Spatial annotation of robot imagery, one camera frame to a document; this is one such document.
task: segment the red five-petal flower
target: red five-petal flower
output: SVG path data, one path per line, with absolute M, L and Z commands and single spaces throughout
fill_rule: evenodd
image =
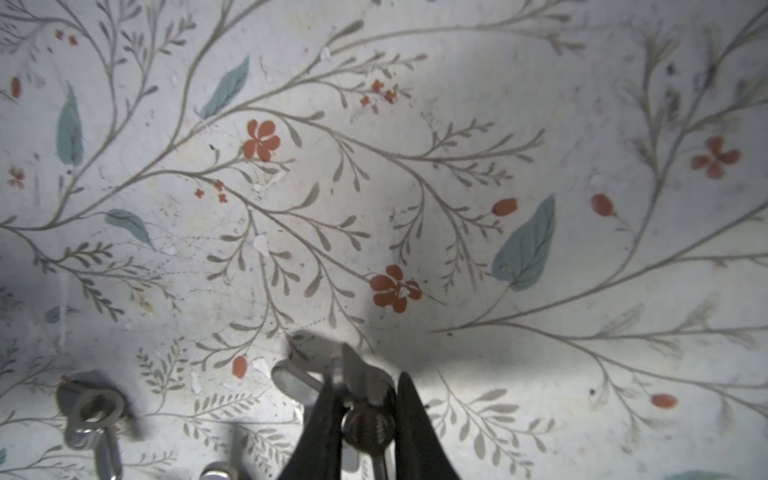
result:
M 402 281 L 402 270 L 397 265 L 386 267 L 386 275 L 376 275 L 370 281 L 371 289 L 378 292 L 373 296 L 373 303 L 382 308 L 391 305 L 396 313 L 403 313 L 408 306 L 408 297 L 412 300 L 422 298 L 419 284 L 414 280 Z
M 275 135 L 275 123 L 267 120 L 261 124 L 257 131 L 258 122 L 251 120 L 248 122 L 247 130 L 252 140 L 243 144 L 243 154 L 245 158 L 253 158 L 258 155 L 261 161 L 268 162 L 272 158 L 272 153 L 280 146 L 280 137 Z

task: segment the teal leaf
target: teal leaf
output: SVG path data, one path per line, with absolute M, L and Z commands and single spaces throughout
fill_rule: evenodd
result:
M 83 161 L 83 128 L 78 112 L 78 99 L 74 97 L 71 85 L 67 103 L 58 116 L 56 153 L 64 165 L 77 167 Z
M 554 235 L 554 195 L 541 202 L 536 213 L 506 241 L 493 259 L 495 278 L 520 292 L 538 282 Z
M 80 310 L 74 309 L 71 306 L 67 307 L 67 315 L 70 313 L 80 313 Z M 54 323 L 58 323 L 59 320 L 61 320 L 61 317 L 59 316 L 59 308 L 58 305 L 50 309 L 48 312 L 45 312 L 45 315 L 43 315 L 43 320 L 45 320 L 46 323 L 53 325 Z
M 137 217 L 131 212 L 117 208 L 109 210 L 107 212 L 107 217 L 104 220 L 110 225 L 115 225 L 116 227 L 128 230 L 131 232 L 131 235 L 136 237 L 139 241 L 142 241 L 150 247 L 153 247 L 152 240 L 149 239 L 149 233 L 147 232 L 147 228 L 144 226 L 144 222 L 141 221 L 141 218 Z
M 214 96 L 205 104 L 205 107 L 200 112 L 200 116 L 205 120 L 219 113 L 222 108 L 226 107 L 235 98 L 235 95 L 240 93 L 246 79 L 248 79 L 248 57 L 245 57 L 243 63 L 228 71 L 221 78 Z
M 664 480 L 722 480 L 723 478 L 736 478 L 725 473 L 702 472 L 701 470 L 690 470 L 688 472 L 671 475 Z

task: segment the metal part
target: metal part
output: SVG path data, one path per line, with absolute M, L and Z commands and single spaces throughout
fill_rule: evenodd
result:
M 395 419 L 384 407 L 356 403 L 344 415 L 341 431 L 350 445 L 371 455 L 373 478 L 387 480 L 386 448 L 395 438 Z
M 123 415 L 125 399 L 116 390 L 71 380 L 58 387 L 56 398 L 67 416 L 65 444 L 74 450 L 93 449 L 100 480 L 121 480 L 115 423 Z
M 346 404 L 364 401 L 384 406 L 395 390 L 395 383 L 387 372 L 365 363 L 347 343 L 335 348 L 329 370 L 333 390 Z
M 237 470 L 225 462 L 214 462 L 203 469 L 200 480 L 237 480 Z
M 271 376 L 278 390 L 304 405 L 303 423 L 306 425 L 323 384 L 289 360 L 276 363 Z M 360 468 L 360 455 L 347 443 L 342 446 L 341 468 L 344 472 L 357 472 Z
M 395 384 L 387 372 L 367 364 L 346 343 L 332 353 L 333 390 L 349 411 L 342 421 L 344 439 L 371 455 L 373 478 L 387 480 L 386 448 L 395 436 Z

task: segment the red flower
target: red flower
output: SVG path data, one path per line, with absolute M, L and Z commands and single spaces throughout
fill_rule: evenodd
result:
M 258 123 L 255 120 L 248 122 L 248 134 L 252 140 L 248 140 L 243 145 L 245 158 L 253 158 L 253 154 L 258 154 L 261 161 L 270 161 L 272 152 L 280 146 L 280 137 L 274 135 L 275 124 L 267 120 L 261 124 L 257 134 L 256 127 Z
M 406 311 L 408 305 L 407 296 L 412 300 L 422 298 L 422 291 L 419 284 L 413 280 L 402 281 L 402 270 L 397 265 L 386 267 L 386 275 L 376 275 L 370 285 L 374 292 L 379 292 L 373 296 L 373 302 L 382 308 L 392 305 L 392 309 L 397 313 Z
M 697 155 L 690 159 L 690 167 L 694 170 L 699 170 L 704 167 L 707 168 L 707 176 L 713 180 L 719 180 L 725 175 L 723 165 L 733 165 L 741 159 L 741 151 L 731 150 L 723 152 L 723 144 L 725 140 L 717 135 L 715 137 L 707 138 L 707 149 L 712 154 L 709 155 Z
M 8 180 L 8 185 L 16 187 L 19 190 L 24 190 L 24 182 L 22 182 L 26 177 L 26 175 L 24 175 L 24 169 L 11 167 L 8 169 L 8 173 L 13 177 L 11 180 Z

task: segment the red berry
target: red berry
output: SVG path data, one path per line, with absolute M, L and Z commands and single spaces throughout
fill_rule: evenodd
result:
M 232 375 L 236 376 L 238 379 L 242 379 L 247 370 L 248 362 L 246 362 L 244 356 L 239 356 L 232 362 Z
M 493 205 L 493 208 L 491 209 L 491 212 L 493 212 L 494 215 L 497 217 L 503 217 L 504 215 L 509 215 L 515 210 L 518 209 L 518 199 L 517 198 L 505 198 L 504 200 L 499 200 Z
M 677 405 L 677 397 L 669 393 L 657 393 L 650 398 L 650 402 L 660 409 L 673 409 Z
M 602 217 L 610 217 L 614 212 L 614 203 L 606 194 L 597 194 L 592 197 L 592 210 Z

